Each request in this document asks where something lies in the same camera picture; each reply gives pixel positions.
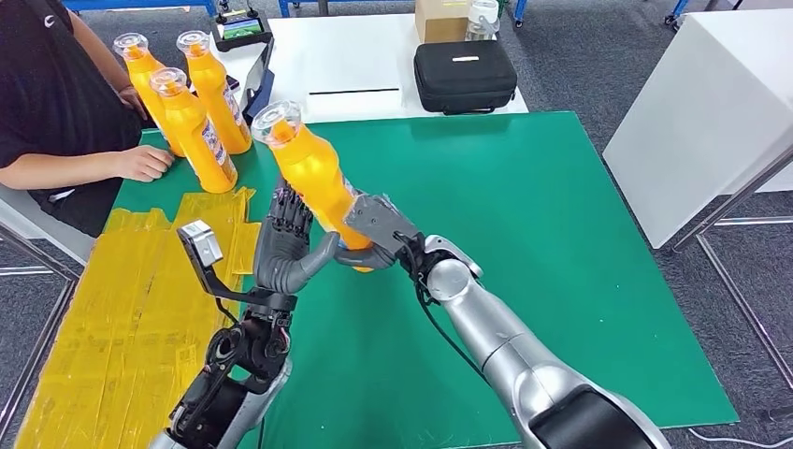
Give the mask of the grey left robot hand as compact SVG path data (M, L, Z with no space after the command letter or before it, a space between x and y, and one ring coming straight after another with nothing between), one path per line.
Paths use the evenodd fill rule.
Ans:
M301 196L279 178L256 241L253 276L257 286L293 295L333 259L339 247L339 233L325 233L311 249L313 220L313 213Z

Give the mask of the person's right hand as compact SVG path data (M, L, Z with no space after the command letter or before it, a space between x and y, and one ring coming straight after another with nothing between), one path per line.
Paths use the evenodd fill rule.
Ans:
M174 161L175 157L166 150L139 145L113 156L113 174L126 180L152 182L161 179Z

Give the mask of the person's left hand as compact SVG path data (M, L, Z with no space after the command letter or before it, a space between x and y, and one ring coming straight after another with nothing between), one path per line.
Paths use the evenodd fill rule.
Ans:
M121 88L118 91L118 96L128 108L135 110L143 121L149 119L148 111L134 86L128 85Z

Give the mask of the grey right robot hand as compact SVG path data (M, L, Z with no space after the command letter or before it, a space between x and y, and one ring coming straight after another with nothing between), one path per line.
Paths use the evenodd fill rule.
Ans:
M383 248L381 245L373 243L370 247L360 250L350 250L338 247L335 260L344 265L363 270L378 270L390 268L397 260L395 255Z

